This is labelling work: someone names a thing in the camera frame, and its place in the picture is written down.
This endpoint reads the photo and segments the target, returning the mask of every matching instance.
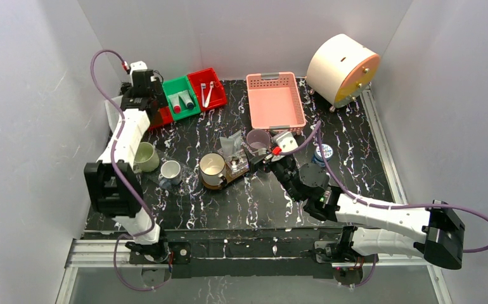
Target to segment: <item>table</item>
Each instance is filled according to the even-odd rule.
[[[323,121],[323,142],[334,155],[329,164],[335,174],[353,192],[392,201],[380,155],[361,100],[330,113],[330,104],[321,96],[308,94],[305,79],[297,79],[307,124],[301,143],[311,133],[310,126]],[[246,82],[224,80],[228,97],[225,107],[188,117],[147,133],[143,141],[186,163],[198,173],[199,159],[218,150],[220,136],[242,131],[243,137],[252,130]],[[314,146],[295,155],[301,165],[311,161]],[[293,202],[272,173],[248,174],[221,191],[205,189],[197,180],[195,190],[177,196],[158,187],[149,179],[141,179],[144,199],[153,210],[157,223],[164,229],[272,229],[292,227],[340,227],[333,222],[320,222],[302,211],[301,202]],[[110,219],[89,212],[86,232],[123,231]]]

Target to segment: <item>cup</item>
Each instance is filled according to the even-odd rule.
[[[134,163],[142,172],[151,172],[158,168],[160,159],[155,147],[150,142],[141,142],[136,151]]]
[[[252,153],[266,152],[270,148],[270,134],[265,130],[254,129],[246,136],[246,143],[250,147]]]
[[[181,164],[178,161],[168,160],[160,168],[160,173],[173,185],[181,183]]]
[[[199,161],[203,181],[210,186],[219,186],[225,180],[226,162],[218,153],[209,153]]]

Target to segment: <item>green cup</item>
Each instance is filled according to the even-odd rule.
[[[150,142],[141,142],[134,158],[134,163],[142,172],[154,171],[160,165],[155,147]]]

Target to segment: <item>red cap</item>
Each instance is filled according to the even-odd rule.
[[[281,153],[281,148],[280,147],[275,147],[272,150],[272,153],[274,153],[274,155],[279,155]]]

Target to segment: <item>gray wall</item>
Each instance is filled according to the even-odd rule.
[[[79,2],[102,46],[145,61],[166,79],[208,67],[222,79],[243,79],[304,76],[319,46],[339,33],[382,54],[412,0]]]
[[[488,1],[414,1],[373,84],[410,202],[488,214]],[[461,217],[465,248],[487,244],[488,224]],[[488,303],[488,252],[444,275],[455,303]]]
[[[108,134],[77,1],[0,1],[0,303],[53,303],[85,225],[86,161]],[[107,58],[101,83],[119,80]]]

